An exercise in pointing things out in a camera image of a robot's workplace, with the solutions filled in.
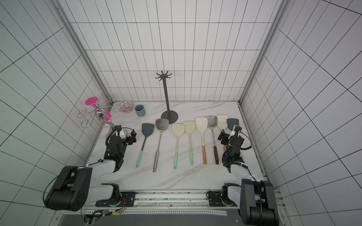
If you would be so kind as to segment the cream spatula mint handle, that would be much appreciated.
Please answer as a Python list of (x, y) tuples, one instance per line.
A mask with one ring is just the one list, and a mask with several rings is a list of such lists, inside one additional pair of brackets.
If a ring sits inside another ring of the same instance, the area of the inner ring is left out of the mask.
[(183, 124), (185, 125), (185, 132), (189, 136), (189, 161), (190, 161), (190, 164), (193, 165), (194, 159), (193, 159), (191, 135), (196, 130), (196, 123), (194, 121), (185, 121)]

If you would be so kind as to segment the cream utensil dark wood handle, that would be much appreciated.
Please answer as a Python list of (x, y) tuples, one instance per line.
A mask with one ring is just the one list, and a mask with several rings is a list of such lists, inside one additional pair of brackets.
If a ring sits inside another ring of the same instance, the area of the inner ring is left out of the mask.
[(206, 118), (207, 118), (207, 126), (212, 132), (212, 138), (213, 138), (213, 144), (214, 144), (214, 157), (215, 157), (215, 162), (218, 165), (219, 156), (218, 156), (218, 151), (217, 151), (216, 141), (215, 141), (215, 134), (214, 134), (214, 128), (217, 126), (218, 119), (216, 116), (207, 116)]

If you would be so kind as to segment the grey metal utensil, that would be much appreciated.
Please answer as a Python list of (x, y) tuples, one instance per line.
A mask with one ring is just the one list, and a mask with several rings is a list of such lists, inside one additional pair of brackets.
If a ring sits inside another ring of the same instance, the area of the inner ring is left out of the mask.
[(161, 144), (161, 137), (162, 137), (163, 132), (168, 129), (168, 125), (169, 125), (168, 119), (160, 118), (160, 119), (156, 120), (156, 128), (160, 132), (160, 135), (159, 135), (159, 141), (158, 141), (157, 150), (156, 150), (156, 156), (155, 156), (155, 160), (154, 160), (153, 172), (156, 172), (156, 169), (157, 169), (157, 163), (158, 163), (158, 158), (159, 158), (159, 153), (160, 153), (159, 149), (160, 149), (160, 144)]

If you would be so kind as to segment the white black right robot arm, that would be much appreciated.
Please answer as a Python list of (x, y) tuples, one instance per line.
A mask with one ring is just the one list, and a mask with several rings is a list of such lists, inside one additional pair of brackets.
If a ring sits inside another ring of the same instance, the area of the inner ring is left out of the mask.
[(257, 180), (241, 157), (244, 138), (241, 127), (235, 126), (231, 134), (221, 131), (218, 140), (226, 146), (222, 155), (222, 165), (238, 183), (225, 183), (221, 191), (222, 203), (237, 205), (244, 225), (278, 226), (280, 223), (274, 187), (270, 181)]

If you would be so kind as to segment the cream spoon mint handle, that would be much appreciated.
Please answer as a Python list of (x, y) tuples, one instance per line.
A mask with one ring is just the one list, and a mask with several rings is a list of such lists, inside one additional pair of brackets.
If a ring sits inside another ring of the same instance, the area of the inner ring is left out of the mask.
[(179, 139), (185, 133), (185, 125), (181, 123), (176, 123), (172, 125), (173, 135), (176, 137), (176, 147), (175, 147), (175, 156), (173, 168), (177, 169), (178, 164), (178, 147), (179, 147)]

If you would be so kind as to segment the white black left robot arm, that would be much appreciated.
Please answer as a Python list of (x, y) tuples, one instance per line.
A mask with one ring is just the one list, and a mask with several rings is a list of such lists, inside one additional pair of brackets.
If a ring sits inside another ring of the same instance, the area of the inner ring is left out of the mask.
[(128, 145), (137, 141), (135, 130), (127, 133), (127, 128), (114, 126), (109, 132), (104, 157), (95, 163), (81, 166), (65, 166), (46, 188), (43, 203), (52, 210), (78, 211), (84, 205), (97, 202), (101, 205), (117, 207), (126, 203), (119, 186), (112, 183), (91, 185), (91, 182), (106, 174), (120, 170)]

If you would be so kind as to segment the grey spatula mint handle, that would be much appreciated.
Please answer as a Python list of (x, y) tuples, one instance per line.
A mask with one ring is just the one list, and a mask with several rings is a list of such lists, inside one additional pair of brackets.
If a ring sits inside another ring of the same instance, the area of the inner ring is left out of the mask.
[(234, 125), (238, 125), (239, 126), (239, 119), (236, 118), (228, 118), (227, 119), (227, 127), (230, 131), (233, 131), (233, 127)]

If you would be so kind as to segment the grey utensil mint handle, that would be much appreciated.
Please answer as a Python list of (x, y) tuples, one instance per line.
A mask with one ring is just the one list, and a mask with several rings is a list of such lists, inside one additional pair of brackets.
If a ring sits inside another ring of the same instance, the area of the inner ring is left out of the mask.
[(141, 162), (141, 158), (143, 155), (143, 150), (144, 150), (146, 140), (149, 136), (151, 136), (153, 134), (154, 127), (155, 127), (155, 125), (152, 123), (143, 123), (142, 124), (141, 131), (145, 138), (144, 138), (144, 141), (143, 141), (143, 144), (142, 144), (142, 147), (141, 147), (138, 159), (137, 159), (136, 168), (139, 168), (139, 166), (140, 166), (140, 162)]

